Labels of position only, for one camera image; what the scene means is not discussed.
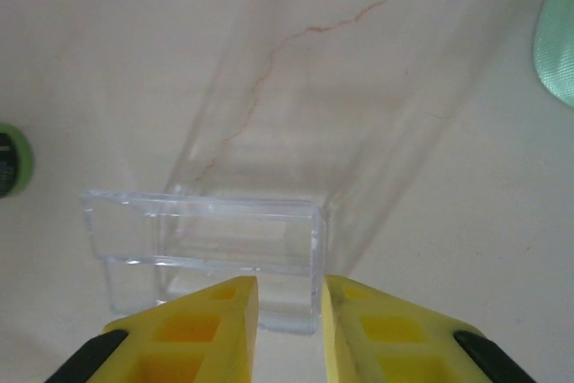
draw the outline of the clear plastic box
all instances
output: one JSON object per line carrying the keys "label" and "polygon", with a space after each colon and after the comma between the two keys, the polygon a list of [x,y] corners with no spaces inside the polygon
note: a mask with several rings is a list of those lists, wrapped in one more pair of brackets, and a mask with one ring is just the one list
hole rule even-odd
{"label": "clear plastic box", "polygon": [[260,327],[317,330],[325,224],[311,202],[91,190],[83,209],[115,312],[132,314],[253,274]]}

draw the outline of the yellow plastic part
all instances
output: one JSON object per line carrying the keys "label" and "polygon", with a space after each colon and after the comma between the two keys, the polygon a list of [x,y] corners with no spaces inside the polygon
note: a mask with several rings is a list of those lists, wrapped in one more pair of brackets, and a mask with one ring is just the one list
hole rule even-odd
{"label": "yellow plastic part", "polygon": [[453,338],[476,328],[347,278],[323,289],[328,383],[490,383]]}
{"label": "yellow plastic part", "polygon": [[257,331],[256,277],[238,277],[116,320],[129,334],[89,383],[248,383]]}

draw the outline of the black and green object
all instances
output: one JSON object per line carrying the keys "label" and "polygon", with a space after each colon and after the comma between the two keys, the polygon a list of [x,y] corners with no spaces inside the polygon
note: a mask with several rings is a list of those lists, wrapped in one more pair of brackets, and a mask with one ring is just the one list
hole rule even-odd
{"label": "black and green object", "polygon": [[0,123],[0,198],[26,188],[33,166],[32,150],[22,132]]}

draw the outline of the light green cloth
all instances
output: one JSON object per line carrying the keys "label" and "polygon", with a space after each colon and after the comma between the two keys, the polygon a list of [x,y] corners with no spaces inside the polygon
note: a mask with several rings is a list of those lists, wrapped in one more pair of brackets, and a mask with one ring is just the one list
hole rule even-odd
{"label": "light green cloth", "polygon": [[574,0],[545,0],[534,45],[544,86],[574,107]]}

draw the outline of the green object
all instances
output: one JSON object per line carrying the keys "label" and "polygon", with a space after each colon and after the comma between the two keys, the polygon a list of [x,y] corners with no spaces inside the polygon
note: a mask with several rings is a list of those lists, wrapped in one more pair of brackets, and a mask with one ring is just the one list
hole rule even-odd
{"label": "green object", "polygon": [[574,0],[545,0],[534,45],[536,72],[558,99],[574,107]]}
{"label": "green object", "polygon": [[22,133],[0,123],[0,197],[16,195],[30,182],[32,150]]}

